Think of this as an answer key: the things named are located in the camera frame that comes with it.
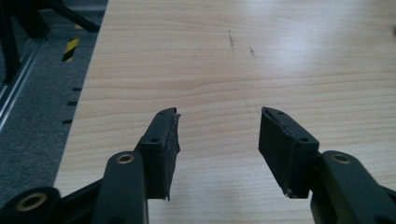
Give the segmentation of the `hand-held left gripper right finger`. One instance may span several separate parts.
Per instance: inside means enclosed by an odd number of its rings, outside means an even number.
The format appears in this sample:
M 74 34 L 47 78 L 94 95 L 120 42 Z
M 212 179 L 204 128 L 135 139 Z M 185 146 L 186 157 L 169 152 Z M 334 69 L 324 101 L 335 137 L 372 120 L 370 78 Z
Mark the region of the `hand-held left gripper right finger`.
M 289 198 L 308 196 L 308 167 L 317 160 L 318 148 L 319 141 L 288 114 L 262 108 L 259 151 Z

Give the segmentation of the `black metal stand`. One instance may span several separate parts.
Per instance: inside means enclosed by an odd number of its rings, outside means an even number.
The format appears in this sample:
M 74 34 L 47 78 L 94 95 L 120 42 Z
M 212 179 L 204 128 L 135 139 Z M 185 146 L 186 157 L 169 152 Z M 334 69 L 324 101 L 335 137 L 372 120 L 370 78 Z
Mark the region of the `black metal stand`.
M 42 9 L 52 9 L 88 32 L 97 33 L 100 30 L 99 25 L 78 15 L 62 0 L 0 0 L 0 42 L 5 58 L 6 84 L 14 79 L 21 68 L 11 17 L 19 22 L 30 38 L 45 38 L 50 28 L 39 13 Z

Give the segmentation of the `yellow-black striped tape strip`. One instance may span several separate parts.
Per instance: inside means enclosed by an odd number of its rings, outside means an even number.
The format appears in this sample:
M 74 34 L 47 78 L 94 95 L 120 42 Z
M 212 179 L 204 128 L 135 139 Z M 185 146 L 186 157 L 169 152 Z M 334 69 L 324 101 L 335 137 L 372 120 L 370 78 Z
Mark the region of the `yellow-black striped tape strip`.
M 64 56 L 62 58 L 63 62 L 72 62 L 74 53 L 76 51 L 76 48 L 79 43 L 79 38 L 72 38 L 67 42 L 65 51 L 64 51 Z

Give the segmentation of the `metal floor rail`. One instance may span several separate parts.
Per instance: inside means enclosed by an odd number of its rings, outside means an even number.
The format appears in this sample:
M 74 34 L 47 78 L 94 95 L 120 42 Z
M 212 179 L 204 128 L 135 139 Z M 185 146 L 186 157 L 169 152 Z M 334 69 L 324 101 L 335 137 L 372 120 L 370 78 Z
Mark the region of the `metal floor rail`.
M 41 39 L 29 39 L 21 56 L 21 68 L 10 84 L 4 84 L 0 89 L 0 131 L 7 123 L 10 112 L 17 102 L 27 78 L 30 76 L 36 62 L 36 57 L 42 49 Z

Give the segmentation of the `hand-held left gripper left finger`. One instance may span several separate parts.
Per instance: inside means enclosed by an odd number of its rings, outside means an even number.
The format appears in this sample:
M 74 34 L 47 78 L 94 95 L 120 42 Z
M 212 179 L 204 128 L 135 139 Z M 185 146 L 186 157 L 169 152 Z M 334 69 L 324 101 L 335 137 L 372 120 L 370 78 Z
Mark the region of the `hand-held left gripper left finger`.
M 179 118 L 175 107 L 158 112 L 135 148 L 143 158 L 148 199 L 170 199 L 180 151 L 177 132 Z

